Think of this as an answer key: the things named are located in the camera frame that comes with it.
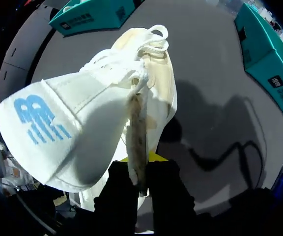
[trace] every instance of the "sneaker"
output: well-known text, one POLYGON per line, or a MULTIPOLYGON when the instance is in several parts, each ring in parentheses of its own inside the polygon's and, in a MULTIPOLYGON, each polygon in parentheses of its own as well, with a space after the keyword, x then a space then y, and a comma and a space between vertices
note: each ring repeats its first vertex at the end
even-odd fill
MULTIPOLYGON (((126 31, 112 46, 112 49, 121 51, 138 51, 139 57, 145 62, 148 71, 148 101, 147 101, 147 141, 149 150, 155 151, 166 124, 173 118, 177 109, 177 94, 173 74, 172 63, 167 52, 167 29, 162 25, 156 25, 150 29, 133 28, 126 31), (159 31, 162 36, 153 34, 159 31), (156 50, 136 49, 140 45, 153 46, 156 50)), ((113 161, 120 161, 127 156, 126 128, 113 156, 113 161)), ((109 173, 105 172, 101 179, 90 189, 80 192, 81 206, 84 209, 94 211, 93 199, 99 196, 107 182, 109 173)), ((139 197, 138 208, 144 201, 139 197)))
POLYGON ((167 36, 164 26, 130 29, 78 73, 31 84, 4 100, 0 132, 21 166, 42 184, 67 192, 89 189, 81 199, 90 205, 111 162, 127 156, 126 102, 145 87, 148 146, 156 149, 177 104, 167 36))

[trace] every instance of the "yellow object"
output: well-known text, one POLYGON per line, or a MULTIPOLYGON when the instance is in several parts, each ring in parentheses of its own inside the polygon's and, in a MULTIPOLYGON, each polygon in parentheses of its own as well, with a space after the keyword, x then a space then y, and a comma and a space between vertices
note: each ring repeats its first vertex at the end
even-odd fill
MULTIPOLYGON (((121 160, 122 162, 127 162, 127 157, 121 160)), ((149 153, 149 162, 153 161, 168 161, 167 159, 163 158, 162 156, 159 156, 155 154, 153 151, 149 153)))

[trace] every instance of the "new balance logo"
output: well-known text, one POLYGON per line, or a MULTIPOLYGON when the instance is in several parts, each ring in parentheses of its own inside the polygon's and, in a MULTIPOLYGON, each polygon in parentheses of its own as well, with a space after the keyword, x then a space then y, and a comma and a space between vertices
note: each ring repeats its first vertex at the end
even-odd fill
POLYGON ((18 98, 14 101, 14 108, 21 123, 31 123, 31 129, 28 129, 27 133, 36 145, 39 141, 43 143, 47 140, 56 141, 53 134, 59 140, 65 137, 71 138, 63 125, 51 124, 55 116, 41 97, 30 95, 27 99, 18 98))

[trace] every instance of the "gray floor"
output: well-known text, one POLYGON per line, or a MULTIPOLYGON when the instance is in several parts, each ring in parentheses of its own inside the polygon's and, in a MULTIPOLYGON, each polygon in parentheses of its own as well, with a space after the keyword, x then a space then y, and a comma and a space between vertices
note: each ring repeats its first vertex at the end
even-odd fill
MULTIPOLYGON (((244 72, 232 15, 202 0, 146 0, 120 30, 68 38, 56 32, 33 82, 78 71, 127 29, 155 24, 169 30, 169 54, 178 92, 173 121, 176 138, 161 142, 159 154, 178 162, 181 178, 196 198, 196 210, 216 214, 229 206, 230 197, 248 186, 256 187, 259 182, 259 187, 270 188, 283 163, 283 114, 244 72), (201 158, 193 158, 181 141, 201 158), (248 141, 246 161, 234 149, 217 162, 232 144, 248 141), (261 175, 260 156, 264 163, 261 175), (214 158, 214 162, 204 162, 206 157, 214 158), (246 166, 250 180, 242 174, 246 166)), ((149 201, 139 211, 141 227, 149 228, 149 201)))

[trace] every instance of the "teal box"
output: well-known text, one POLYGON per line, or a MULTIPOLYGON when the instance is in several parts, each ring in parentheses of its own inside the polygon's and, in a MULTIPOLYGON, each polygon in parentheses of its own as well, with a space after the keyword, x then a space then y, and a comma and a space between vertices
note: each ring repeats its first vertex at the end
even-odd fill
POLYGON ((64 36, 122 26, 143 0, 71 0, 49 24, 64 36))
POLYGON ((261 84, 283 112, 283 42, 248 4, 243 4, 234 22, 245 71, 261 84))

